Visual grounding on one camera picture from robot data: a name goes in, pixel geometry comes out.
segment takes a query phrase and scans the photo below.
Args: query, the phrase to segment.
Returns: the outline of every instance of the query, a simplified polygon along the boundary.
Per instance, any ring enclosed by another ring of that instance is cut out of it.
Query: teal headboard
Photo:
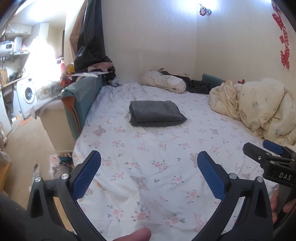
[[[74,140],[79,137],[86,117],[102,88],[102,76],[83,77],[66,87],[62,92],[68,124]]]

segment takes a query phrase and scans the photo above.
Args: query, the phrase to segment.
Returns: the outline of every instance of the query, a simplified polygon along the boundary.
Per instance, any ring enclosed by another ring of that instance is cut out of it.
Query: teal cushion
[[[74,109],[64,106],[68,124],[75,140],[79,137],[89,110],[101,88],[102,76],[99,75],[98,78],[83,77],[63,90],[62,100],[63,98],[74,97]]]
[[[216,86],[220,86],[223,83],[222,79],[219,79],[217,77],[214,77],[205,73],[202,74],[202,81],[209,83],[212,88]]]

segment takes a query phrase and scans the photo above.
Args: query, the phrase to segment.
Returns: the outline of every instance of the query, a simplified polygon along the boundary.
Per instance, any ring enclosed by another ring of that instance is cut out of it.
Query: blue gripper pad
[[[202,151],[197,155],[197,165],[214,197],[223,201],[228,184],[227,172],[222,166],[216,164],[206,151]]]
[[[91,181],[93,180],[101,165],[100,153],[97,151],[92,151],[84,160],[84,162],[80,165],[84,166],[82,167],[82,170],[77,174],[77,177],[73,182],[73,200],[83,198],[83,196],[85,195],[86,190],[88,189]]]
[[[275,154],[278,154],[278,155],[281,155],[284,152],[282,146],[275,144],[275,143],[268,141],[268,140],[263,141],[263,147],[266,148],[267,150],[272,151]]]

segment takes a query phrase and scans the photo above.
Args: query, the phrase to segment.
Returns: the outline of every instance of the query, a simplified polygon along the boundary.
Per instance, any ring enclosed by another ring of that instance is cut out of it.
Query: floral bed sheet
[[[133,127],[131,100],[171,100],[188,120],[172,127]],[[228,173],[253,180],[263,170],[243,154],[246,142],[262,147],[262,139],[252,136],[241,121],[211,110],[207,95],[176,94],[138,83],[105,86],[73,152],[75,165],[92,150],[102,157],[78,203],[108,241],[142,227],[151,229],[151,240],[190,241],[220,203],[197,167],[197,154],[205,150]],[[275,183],[265,182],[271,192]],[[242,202],[225,232],[232,228]]]

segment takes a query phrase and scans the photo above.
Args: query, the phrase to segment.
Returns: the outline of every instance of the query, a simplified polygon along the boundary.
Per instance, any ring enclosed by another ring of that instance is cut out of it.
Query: metal screw
[[[229,178],[230,179],[236,179],[237,175],[235,173],[229,173]]]
[[[61,175],[61,178],[62,179],[67,179],[69,177],[69,174],[68,173],[64,173]]]
[[[257,182],[262,183],[263,182],[263,178],[262,177],[257,177],[256,178]]]
[[[35,182],[38,183],[38,182],[40,182],[40,181],[41,181],[41,177],[36,177],[36,178],[35,178]]]

